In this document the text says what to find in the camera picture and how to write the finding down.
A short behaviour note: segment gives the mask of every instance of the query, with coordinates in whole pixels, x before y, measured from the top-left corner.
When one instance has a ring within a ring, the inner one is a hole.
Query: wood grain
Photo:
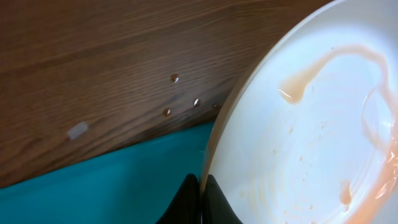
[[[214,119],[250,63],[328,1],[0,2],[0,187]]]

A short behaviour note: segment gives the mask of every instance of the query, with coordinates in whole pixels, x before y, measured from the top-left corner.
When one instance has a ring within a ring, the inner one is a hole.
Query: orange liquid residue
[[[319,71],[330,60],[344,54],[360,55],[379,65],[382,74],[381,82],[373,90],[371,90],[368,95],[378,91],[387,103],[391,114],[394,116],[394,125],[391,131],[391,141],[387,147],[380,144],[381,139],[378,135],[369,134],[369,127],[364,122],[363,116],[361,118],[363,122],[363,129],[365,133],[367,133],[366,137],[376,148],[380,149],[383,153],[386,153],[386,162],[376,183],[372,186],[361,205],[358,208],[355,208],[354,213],[345,222],[346,224],[363,224],[370,223],[372,221],[373,217],[379,211],[386,199],[390,196],[398,178],[398,125],[396,125],[395,122],[395,120],[398,118],[398,97],[395,96],[395,94],[393,94],[393,92],[389,89],[388,66],[385,58],[383,55],[374,52],[363,45],[349,45],[340,47],[332,50],[330,53],[317,60],[312,66],[305,68],[298,74],[295,74],[291,78],[282,82],[278,92],[288,103],[296,104],[300,102],[300,100],[303,98],[307,85],[316,77]],[[347,188],[342,189],[342,193],[340,195],[340,200],[343,204],[351,203],[351,200],[355,196],[351,195],[349,192],[349,185],[347,186]]]

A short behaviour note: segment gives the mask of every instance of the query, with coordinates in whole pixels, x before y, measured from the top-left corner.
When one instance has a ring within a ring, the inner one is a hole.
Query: teal surface
[[[155,223],[188,173],[198,175],[213,124],[127,147],[0,190],[0,224]]]

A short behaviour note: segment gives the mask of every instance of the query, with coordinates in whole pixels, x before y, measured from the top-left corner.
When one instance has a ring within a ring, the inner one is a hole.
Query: dirty plate
[[[396,9],[331,2],[233,90],[203,176],[243,223],[398,223]]]

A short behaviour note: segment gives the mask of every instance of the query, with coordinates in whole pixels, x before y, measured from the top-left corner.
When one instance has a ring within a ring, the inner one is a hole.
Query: wooden table
[[[255,58],[328,1],[1,1],[0,187],[214,119]]]

